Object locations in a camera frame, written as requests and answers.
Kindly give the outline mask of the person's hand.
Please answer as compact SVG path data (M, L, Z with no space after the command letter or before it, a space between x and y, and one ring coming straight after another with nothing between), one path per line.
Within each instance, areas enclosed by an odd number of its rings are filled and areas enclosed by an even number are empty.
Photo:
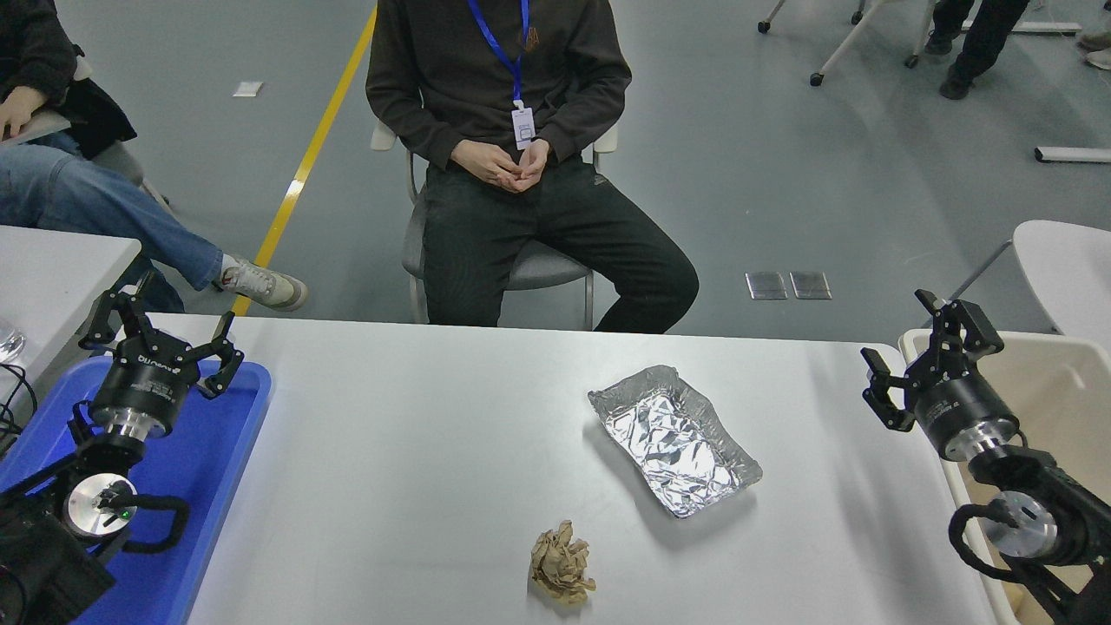
M3 139L18 137L31 122L32 115L46 104L48 97L29 85L16 85L1 103L1 132Z

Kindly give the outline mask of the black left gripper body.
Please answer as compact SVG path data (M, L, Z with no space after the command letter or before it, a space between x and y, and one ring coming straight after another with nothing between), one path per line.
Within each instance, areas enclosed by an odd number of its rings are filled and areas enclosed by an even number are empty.
M96 424L107 430L112 419L144 416L156 430L172 430L187 393L200 379L194 361L178 361L180 354L159 345L151 352L139 337L116 345L116 356L90 406Z

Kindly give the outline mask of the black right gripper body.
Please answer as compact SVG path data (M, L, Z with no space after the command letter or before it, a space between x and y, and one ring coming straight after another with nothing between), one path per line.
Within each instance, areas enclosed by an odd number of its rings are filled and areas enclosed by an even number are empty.
M1015 414L980 373L914 383L905 392L905 409L940 458L973 458L1017 433Z

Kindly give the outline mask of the person's right hand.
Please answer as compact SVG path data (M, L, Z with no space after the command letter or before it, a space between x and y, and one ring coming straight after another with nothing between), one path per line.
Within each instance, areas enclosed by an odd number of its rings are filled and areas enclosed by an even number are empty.
M519 193L516 183L521 168L516 165L503 148L476 140L461 140L452 149L450 160L478 181L509 193Z

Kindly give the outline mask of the person's left hand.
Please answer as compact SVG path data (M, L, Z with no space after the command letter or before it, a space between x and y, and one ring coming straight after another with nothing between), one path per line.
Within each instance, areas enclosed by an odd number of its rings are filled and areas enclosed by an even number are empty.
M550 154L550 142L544 139L536 139L526 147L517 171L510 178L509 189L512 193L526 193L526 191L538 185L547 167Z

